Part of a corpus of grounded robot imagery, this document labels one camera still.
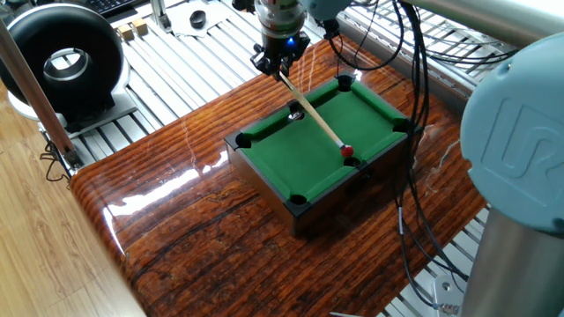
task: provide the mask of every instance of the red ball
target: red ball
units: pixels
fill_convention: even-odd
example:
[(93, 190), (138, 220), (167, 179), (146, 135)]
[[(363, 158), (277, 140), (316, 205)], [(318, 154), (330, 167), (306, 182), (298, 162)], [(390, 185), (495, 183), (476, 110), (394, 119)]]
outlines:
[(351, 145), (345, 145), (343, 148), (341, 148), (341, 155), (346, 157), (346, 158), (350, 158), (352, 155), (354, 154), (354, 150), (353, 147)]

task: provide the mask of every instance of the glossy wooden table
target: glossy wooden table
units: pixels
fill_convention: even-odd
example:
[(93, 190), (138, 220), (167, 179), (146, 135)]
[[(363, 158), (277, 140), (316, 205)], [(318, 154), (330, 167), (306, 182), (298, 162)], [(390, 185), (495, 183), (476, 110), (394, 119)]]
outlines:
[[(345, 41), (345, 55), (353, 53)], [(376, 61), (362, 51), (359, 57)], [(293, 66), (291, 79), (307, 92), (336, 66), (320, 43)], [(356, 75), (411, 112), (411, 81), (389, 67)], [(229, 165), (224, 136), (291, 98), (281, 83), (257, 77), (72, 178), (73, 195), (149, 315), (370, 316), (405, 287), (392, 202), (351, 202), (324, 234), (295, 239)], [(443, 244), (485, 205), (460, 155), (459, 121), (432, 98), (417, 157), (421, 202)], [(408, 197), (404, 213), (416, 229)], [(416, 273), (427, 261), (411, 241), (407, 247)]]

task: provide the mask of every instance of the ur logo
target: ur logo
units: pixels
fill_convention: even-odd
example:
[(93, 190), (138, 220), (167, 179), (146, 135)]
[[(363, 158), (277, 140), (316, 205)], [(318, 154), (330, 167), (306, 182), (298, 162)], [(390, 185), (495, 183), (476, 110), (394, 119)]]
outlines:
[(543, 206), (564, 190), (564, 124), (532, 107), (504, 100), (483, 167)]

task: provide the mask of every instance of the wooden floor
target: wooden floor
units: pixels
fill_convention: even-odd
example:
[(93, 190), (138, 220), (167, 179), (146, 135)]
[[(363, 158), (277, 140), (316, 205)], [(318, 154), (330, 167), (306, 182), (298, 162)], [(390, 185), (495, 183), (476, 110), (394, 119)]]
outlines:
[(0, 83), (0, 316), (145, 316), (5, 96)]

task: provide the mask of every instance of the cue stick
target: cue stick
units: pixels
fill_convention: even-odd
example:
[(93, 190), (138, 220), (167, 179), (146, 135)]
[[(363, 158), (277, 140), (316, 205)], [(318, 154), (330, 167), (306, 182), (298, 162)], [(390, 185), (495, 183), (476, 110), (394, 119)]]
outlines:
[(331, 138), (331, 140), (335, 142), (338, 148), (341, 149), (341, 154), (346, 158), (351, 157), (353, 155), (352, 146), (345, 145), (343, 141), (341, 141), (341, 139), (338, 138), (337, 134), (333, 132), (333, 130), (329, 127), (327, 122), (325, 122), (325, 120), (321, 117), (321, 115), (319, 115), (317, 111), (313, 108), (313, 106), (311, 106), (311, 104), (306, 99), (306, 97), (304, 97), (304, 95), (300, 91), (298, 91), (298, 88), (296, 88), (292, 84), (290, 79), (288, 79), (281, 72), (280, 72), (280, 78), (282, 78), (282, 81), (284, 81), (288, 89), (290, 89), (290, 92), (292, 93), (293, 97), (296, 98), (298, 102), (300, 102), (300, 104), (303, 106), (304, 109), (306, 109), (308, 114), (311, 115), (312, 118), (314, 118), (315, 122), (317, 122), (317, 124), (323, 129), (323, 131), (325, 131), (325, 133)]
[(19, 89), (24, 93), (27, 102), (33, 108), (37, 117), (45, 127), (56, 148), (63, 154), (74, 150), (69, 136), (56, 118), (55, 111), (47, 96), (39, 86), (37, 79), (21, 55), (18, 45), (10, 35), (4, 22), (0, 19), (0, 59), (14, 78)]

